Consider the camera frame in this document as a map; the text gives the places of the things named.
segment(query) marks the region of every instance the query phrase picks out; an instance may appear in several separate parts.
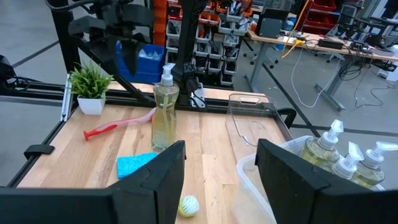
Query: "white cable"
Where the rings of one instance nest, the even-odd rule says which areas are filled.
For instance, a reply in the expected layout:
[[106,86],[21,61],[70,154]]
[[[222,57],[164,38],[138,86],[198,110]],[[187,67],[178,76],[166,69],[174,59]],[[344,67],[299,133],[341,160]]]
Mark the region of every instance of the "white cable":
[[303,101],[301,100],[301,98],[300,98],[300,96],[299,96],[299,93],[297,93],[296,87],[294,86],[294,83],[293,83],[293,75],[294,75],[294,72],[296,71],[296,67],[297,67],[297,65],[299,64],[299,61],[300,61],[300,59],[301,59],[301,55],[302,55],[302,53],[303,53],[303,49],[304,49],[304,47],[301,48],[300,56],[298,56],[297,62],[296,62],[296,64],[294,65],[294,68],[293,68],[293,71],[292,71],[291,81],[292,81],[292,86],[293,86],[294,92],[296,92],[296,95],[297,95],[298,100],[300,101],[300,103],[301,103],[303,106],[307,107],[307,108],[313,108],[313,107],[318,103],[319,96],[322,94],[322,92],[323,92],[324,90],[326,90],[326,88],[329,86],[330,82],[331,82],[331,81],[333,80],[333,78],[335,77],[335,74],[336,74],[336,72],[337,72],[337,70],[338,70],[338,68],[339,68],[340,60],[338,61],[337,66],[336,66],[336,69],[335,69],[335,72],[333,72],[333,75],[331,76],[329,82],[325,85],[325,87],[323,87],[323,89],[321,90],[321,92],[318,93],[318,96],[317,96],[317,98],[315,99],[315,102],[313,103],[313,105],[312,105],[312,106],[309,106],[309,105],[306,105],[305,103],[303,103]]

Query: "black clamp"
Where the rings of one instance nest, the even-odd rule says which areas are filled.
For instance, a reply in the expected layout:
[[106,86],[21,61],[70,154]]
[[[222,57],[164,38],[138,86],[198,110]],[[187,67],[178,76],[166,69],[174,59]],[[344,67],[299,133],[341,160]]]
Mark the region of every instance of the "black clamp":
[[54,146],[45,144],[31,145],[24,152],[24,156],[26,159],[29,159],[31,156],[39,156],[41,154],[49,155],[54,149]]

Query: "plastic bottle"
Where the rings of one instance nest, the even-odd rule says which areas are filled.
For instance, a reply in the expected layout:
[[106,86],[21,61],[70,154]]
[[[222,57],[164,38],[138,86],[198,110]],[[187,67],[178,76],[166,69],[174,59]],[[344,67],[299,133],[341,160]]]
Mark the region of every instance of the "plastic bottle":
[[343,122],[335,120],[331,129],[322,134],[320,138],[308,138],[305,141],[301,157],[317,166],[325,162],[335,163],[340,158],[336,149],[337,136],[344,131]]
[[380,168],[384,161],[383,154],[386,151],[398,150],[398,145],[394,143],[378,141],[376,145],[374,149],[368,149],[365,152],[365,160],[358,164],[358,170],[354,174],[354,179],[358,181],[358,184],[369,189],[380,184],[385,178]]
[[152,148],[162,152],[175,142],[175,102],[180,88],[173,83],[171,69],[174,63],[163,66],[163,75],[160,83],[154,85],[156,111],[152,120]]
[[363,161],[364,156],[359,149],[359,146],[353,142],[348,143],[348,154],[345,158],[341,158],[330,166],[329,164],[321,165],[321,168],[336,174],[337,176],[351,180],[357,184],[355,180],[353,180],[353,175],[357,171],[357,163],[359,161]]

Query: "white pump cap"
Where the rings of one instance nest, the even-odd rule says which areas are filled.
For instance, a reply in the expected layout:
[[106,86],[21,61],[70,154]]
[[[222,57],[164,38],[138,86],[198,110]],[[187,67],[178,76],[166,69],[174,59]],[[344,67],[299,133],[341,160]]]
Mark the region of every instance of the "white pump cap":
[[173,76],[172,76],[172,68],[174,67],[174,63],[167,63],[163,66],[163,75],[160,81],[162,86],[172,86],[173,85]]
[[344,131],[343,122],[335,120],[331,126],[330,130],[323,133],[318,143],[324,148],[333,149],[338,142],[338,135]]
[[359,146],[353,142],[349,142],[348,155],[343,159],[339,159],[339,161],[333,165],[333,172],[342,178],[350,180],[358,169],[356,164],[363,160],[364,156]]
[[377,169],[380,167],[380,164],[384,161],[383,154],[386,151],[395,151],[398,150],[398,145],[389,142],[376,142],[376,147],[374,149],[368,149],[365,152],[365,160],[363,163],[372,169]]

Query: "blue bin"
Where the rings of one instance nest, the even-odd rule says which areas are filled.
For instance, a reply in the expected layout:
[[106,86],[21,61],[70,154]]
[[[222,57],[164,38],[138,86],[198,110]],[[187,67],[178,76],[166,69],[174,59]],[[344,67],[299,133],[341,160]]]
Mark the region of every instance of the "blue bin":
[[121,56],[121,43],[118,41],[116,43],[116,56],[118,59],[119,72],[120,75],[129,82],[139,82],[139,83],[157,83],[160,82],[160,78],[163,72],[163,55],[164,47],[147,44],[142,49],[145,52],[156,52],[160,55],[159,60],[138,57],[137,59],[137,71],[136,74],[130,74],[129,70],[124,63]]

